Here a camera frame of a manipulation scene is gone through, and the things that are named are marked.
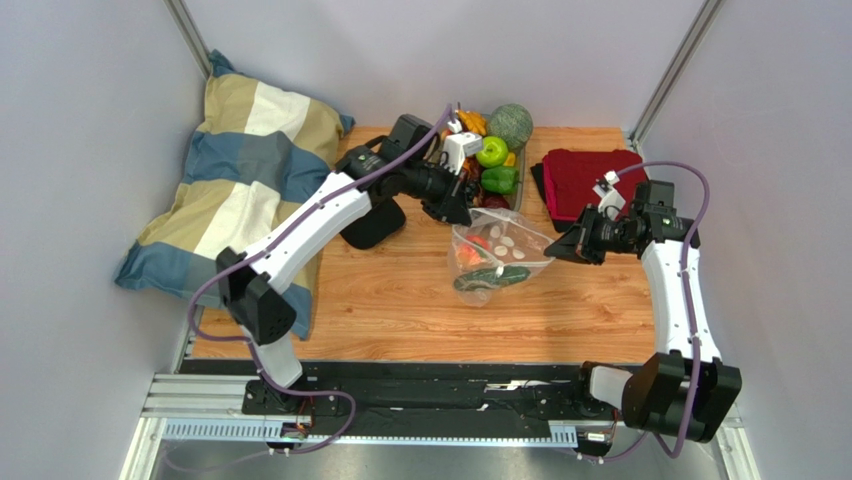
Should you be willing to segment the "clear polka dot zip bag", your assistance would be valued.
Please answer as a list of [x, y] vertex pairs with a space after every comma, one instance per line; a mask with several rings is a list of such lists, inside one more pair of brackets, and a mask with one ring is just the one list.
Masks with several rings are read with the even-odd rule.
[[[452, 227], [451, 242], [447, 254], [452, 277], [452, 290], [464, 304], [481, 307], [487, 304], [497, 291], [514, 286], [496, 290], [458, 292], [453, 288], [453, 282], [464, 273], [514, 265], [530, 269], [532, 272], [532, 276], [528, 279], [530, 280], [553, 261], [552, 258], [543, 254], [544, 249], [552, 243], [552, 239], [539, 231], [531, 221], [519, 212], [508, 209], [472, 208], [469, 213], [472, 218], [471, 225], [454, 225]], [[473, 268], [461, 267], [458, 264], [455, 256], [456, 249], [466, 235], [478, 235], [489, 242], [489, 263]]]

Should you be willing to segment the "green cucumber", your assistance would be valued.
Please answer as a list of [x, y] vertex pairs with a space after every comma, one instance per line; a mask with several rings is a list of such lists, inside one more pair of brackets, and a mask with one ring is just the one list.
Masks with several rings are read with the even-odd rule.
[[485, 268], [458, 276], [453, 282], [453, 288], [458, 292], [496, 290], [522, 283], [531, 276], [531, 270], [523, 266]]

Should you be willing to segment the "peach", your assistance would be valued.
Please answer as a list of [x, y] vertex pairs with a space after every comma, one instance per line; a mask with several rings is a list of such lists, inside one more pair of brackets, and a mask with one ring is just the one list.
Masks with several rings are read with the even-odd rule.
[[466, 235], [456, 249], [456, 260], [461, 267], [473, 268], [490, 262], [490, 244], [481, 236]]

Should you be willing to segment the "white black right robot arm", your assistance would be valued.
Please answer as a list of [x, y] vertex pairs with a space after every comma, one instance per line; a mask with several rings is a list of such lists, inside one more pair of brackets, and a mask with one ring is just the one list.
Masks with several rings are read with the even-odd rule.
[[631, 201], [606, 180], [593, 190], [599, 203], [587, 205], [545, 254], [584, 265], [600, 265], [610, 253], [636, 256], [650, 287], [655, 352], [633, 372], [585, 362], [585, 394], [618, 409], [630, 428], [707, 443], [739, 395], [742, 376], [723, 363], [709, 331], [695, 222], [678, 215], [670, 182], [641, 182]]

